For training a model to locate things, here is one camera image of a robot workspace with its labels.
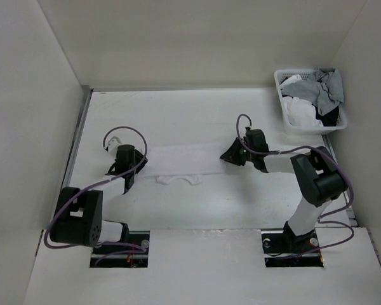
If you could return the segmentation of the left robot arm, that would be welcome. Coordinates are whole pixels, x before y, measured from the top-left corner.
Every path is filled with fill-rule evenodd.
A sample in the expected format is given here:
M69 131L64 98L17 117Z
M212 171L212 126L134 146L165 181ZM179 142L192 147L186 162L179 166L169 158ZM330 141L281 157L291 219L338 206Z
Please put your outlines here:
M108 245L115 253L127 251L130 231L123 222L105 220L106 204L126 194L135 183L135 175L147 159L133 145L117 146L115 162L104 182L86 190L65 187L60 191L57 207L50 223L52 242L72 246L97 247Z

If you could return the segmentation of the white tank top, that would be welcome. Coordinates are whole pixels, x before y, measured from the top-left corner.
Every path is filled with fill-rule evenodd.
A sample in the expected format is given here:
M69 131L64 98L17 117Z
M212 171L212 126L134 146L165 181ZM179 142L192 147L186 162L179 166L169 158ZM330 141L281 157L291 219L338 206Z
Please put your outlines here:
M202 183L204 175L221 174L226 165L220 159L219 143L153 147L147 153L148 162L140 170L140 178L155 178L160 184L185 179L192 185Z

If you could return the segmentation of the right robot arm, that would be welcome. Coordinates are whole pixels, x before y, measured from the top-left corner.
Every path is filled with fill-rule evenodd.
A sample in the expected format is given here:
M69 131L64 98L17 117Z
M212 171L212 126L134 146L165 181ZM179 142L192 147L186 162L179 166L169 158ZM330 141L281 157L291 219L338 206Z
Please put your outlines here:
M298 154L270 151L264 132L259 129L248 129L220 159L236 166L250 162L262 173L291 173L295 176L302 195L300 203L285 222L283 232L278 237L267 238L270 245L279 245L292 252L313 238L321 214L348 188L327 148L307 147L306 152Z

